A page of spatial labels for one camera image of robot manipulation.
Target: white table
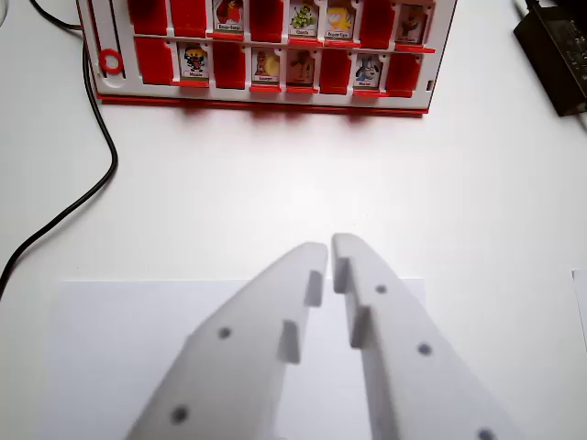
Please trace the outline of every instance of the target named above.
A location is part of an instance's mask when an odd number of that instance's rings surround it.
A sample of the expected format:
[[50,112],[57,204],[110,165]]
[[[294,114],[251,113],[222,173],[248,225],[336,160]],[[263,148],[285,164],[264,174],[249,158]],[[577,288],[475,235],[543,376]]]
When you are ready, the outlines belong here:
[[[77,19],[73,0],[43,3]],[[114,181],[0,303],[0,436],[42,438],[52,281],[248,278],[348,231],[426,279],[431,316],[529,438],[583,439],[587,130],[555,115],[516,23],[507,0],[458,5],[422,119],[103,105]],[[80,43],[24,0],[0,27],[2,264],[108,166]]]

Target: red circle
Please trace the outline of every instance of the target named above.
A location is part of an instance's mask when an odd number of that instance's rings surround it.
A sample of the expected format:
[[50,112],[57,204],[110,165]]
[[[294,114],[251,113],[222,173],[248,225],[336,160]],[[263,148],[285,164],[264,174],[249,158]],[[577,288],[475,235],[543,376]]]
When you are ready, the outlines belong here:
[[[116,61],[118,61],[118,65],[116,67],[108,67],[108,64],[106,63],[107,56],[116,58]],[[107,73],[112,73],[113,75],[116,75],[117,73],[122,72],[122,57],[114,49],[100,50],[100,55],[98,56],[98,59],[100,60],[100,67],[104,69]]]

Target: guess who game board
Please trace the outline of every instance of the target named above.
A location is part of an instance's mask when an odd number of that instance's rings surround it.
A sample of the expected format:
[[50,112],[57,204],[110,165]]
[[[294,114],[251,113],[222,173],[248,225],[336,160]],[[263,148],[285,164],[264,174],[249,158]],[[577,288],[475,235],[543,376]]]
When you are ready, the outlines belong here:
[[99,97],[422,115],[456,0],[78,0]]

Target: green cartoon character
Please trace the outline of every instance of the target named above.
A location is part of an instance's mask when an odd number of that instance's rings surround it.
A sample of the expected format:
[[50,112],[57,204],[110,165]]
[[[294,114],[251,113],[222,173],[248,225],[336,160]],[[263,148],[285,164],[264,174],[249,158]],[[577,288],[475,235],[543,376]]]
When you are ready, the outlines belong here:
[[299,11],[297,8],[293,10],[295,11],[295,17],[292,18],[292,26],[294,28],[307,28],[316,22],[316,17],[312,15],[312,9],[309,5],[302,5]]

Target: black cable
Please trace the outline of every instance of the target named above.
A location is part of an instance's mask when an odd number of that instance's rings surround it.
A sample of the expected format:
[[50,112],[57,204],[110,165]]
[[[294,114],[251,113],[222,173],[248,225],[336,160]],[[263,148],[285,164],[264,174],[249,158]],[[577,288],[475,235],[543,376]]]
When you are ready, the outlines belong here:
[[40,7],[40,5],[37,3],[37,0],[30,0],[30,3],[33,5],[35,9],[37,9],[37,12],[39,12],[43,16],[43,18],[49,20],[58,28],[68,30],[82,30],[82,25],[70,25],[69,23],[65,23],[64,21],[59,20],[57,17],[52,16],[49,12]]
[[[65,28],[69,30],[75,30],[77,28],[81,28],[78,25],[70,25],[68,23],[64,23],[58,18],[48,14],[44,11],[35,0],[30,0],[30,3],[39,11],[39,13],[47,18],[51,23],[55,26],[60,28]],[[43,237],[47,234],[53,227],[58,225],[61,220],[75,211],[77,208],[82,206],[85,202],[88,201],[94,194],[96,194],[106,183],[114,176],[116,172],[116,168],[118,167],[118,153],[116,152],[116,146],[114,145],[114,141],[110,137],[110,133],[108,133],[108,129],[106,128],[104,119],[102,119],[102,115],[100,115],[100,109],[98,108],[98,103],[96,102],[94,91],[92,90],[92,82],[90,80],[90,64],[88,60],[88,50],[83,44],[83,55],[82,55],[82,67],[83,67],[83,84],[85,85],[85,92],[88,95],[88,100],[90,101],[90,106],[92,107],[92,111],[94,112],[95,120],[100,126],[100,130],[102,130],[102,134],[104,135],[106,144],[108,144],[108,148],[110,149],[110,155],[112,156],[112,162],[110,163],[110,168],[106,174],[98,181],[96,185],[94,185],[86,194],[82,197],[77,199],[75,202],[70,204],[67,208],[61,211],[55,218],[53,218],[50,222],[44,225],[39,231],[35,234],[30,236],[24,243],[22,243],[17,250],[12,254],[8,262],[6,263],[4,270],[2,271],[2,276],[0,277],[0,299],[2,299],[2,295],[8,284],[8,279],[10,278],[10,274],[14,269],[15,265],[17,264],[18,259],[22,255],[22,253],[27,250],[30,245],[35,243],[39,238]]]

